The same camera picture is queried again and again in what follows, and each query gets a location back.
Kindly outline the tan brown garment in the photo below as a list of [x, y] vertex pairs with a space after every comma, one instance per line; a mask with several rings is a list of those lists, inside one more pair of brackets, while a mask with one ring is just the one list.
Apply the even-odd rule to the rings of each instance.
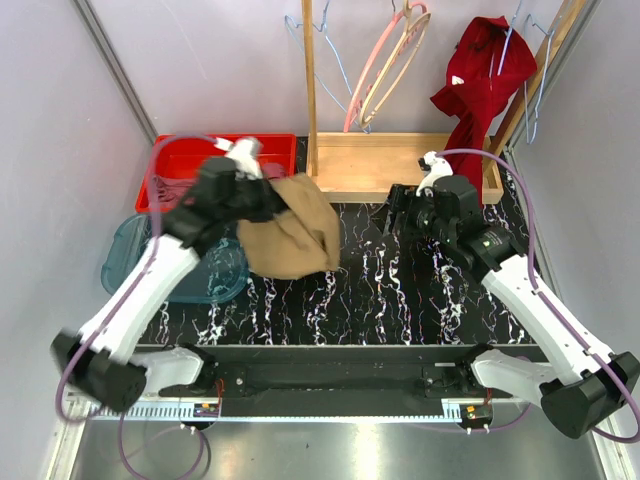
[[237, 224], [250, 270], [278, 280], [338, 270], [340, 221], [325, 194], [303, 173], [274, 179], [270, 185], [287, 209], [267, 222]]

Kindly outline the red pleated skirt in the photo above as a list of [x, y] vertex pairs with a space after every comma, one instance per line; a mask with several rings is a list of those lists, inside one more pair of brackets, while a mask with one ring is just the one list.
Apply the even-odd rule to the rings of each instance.
[[514, 31], [502, 74], [496, 76], [508, 28], [505, 17], [474, 18], [449, 60], [445, 86], [431, 97], [437, 109], [459, 119], [448, 150], [481, 149], [493, 119], [536, 71], [526, 41]]

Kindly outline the light blue wire hanger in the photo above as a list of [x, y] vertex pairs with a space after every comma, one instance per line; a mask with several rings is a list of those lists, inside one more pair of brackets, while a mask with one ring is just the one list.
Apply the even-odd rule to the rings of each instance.
[[517, 19], [519, 17], [519, 14], [520, 14], [520, 11], [521, 11], [521, 8], [522, 8], [522, 4], [523, 4], [523, 1], [519, 0], [517, 8], [515, 10], [515, 13], [512, 16], [511, 21], [509, 23], [509, 28], [508, 28], [506, 36], [505, 36], [505, 41], [504, 41], [503, 48], [502, 48], [502, 51], [501, 51], [501, 56], [500, 56], [500, 60], [499, 60], [499, 64], [498, 64], [498, 69], [497, 69], [497, 72], [496, 72], [496, 76], [498, 76], [498, 77], [501, 76], [503, 68], [504, 68], [508, 46], [509, 46], [511, 37], [512, 37], [513, 32], [514, 32], [514, 27], [516, 26], [516, 21], [517, 21]]

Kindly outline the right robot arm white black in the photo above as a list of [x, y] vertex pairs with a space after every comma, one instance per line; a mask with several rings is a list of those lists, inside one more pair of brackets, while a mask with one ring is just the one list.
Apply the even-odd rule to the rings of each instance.
[[614, 353], [580, 324], [510, 232], [485, 222], [466, 177], [444, 176], [429, 187], [394, 184], [375, 222], [383, 234], [438, 241], [468, 278], [514, 315], [546, 358], [528, 362], [476, 346], [456, 364], [460, 393], [472, 397], [492, 389], [523, 399], [572, 439], [594, 431], [626, 404], [639, 379], [638, 359]]

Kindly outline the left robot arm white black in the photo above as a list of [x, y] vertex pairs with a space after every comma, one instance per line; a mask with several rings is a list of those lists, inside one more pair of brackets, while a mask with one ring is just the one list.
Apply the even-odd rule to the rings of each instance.
[[140, 397], [184, 386], [196, 396], [215, 386], [214, 358], [193, 346], [136, 353], [147, 325], [174, 288], [239, 220], [267, 222], [287, 208], [271, 182], [241, 172], [233, 160], [212, 157], [194, 185], [161, 218], [161, 233], [109, 302], [76, 334], [51, 345], [73, 386], [101, 407], [128, 411]]

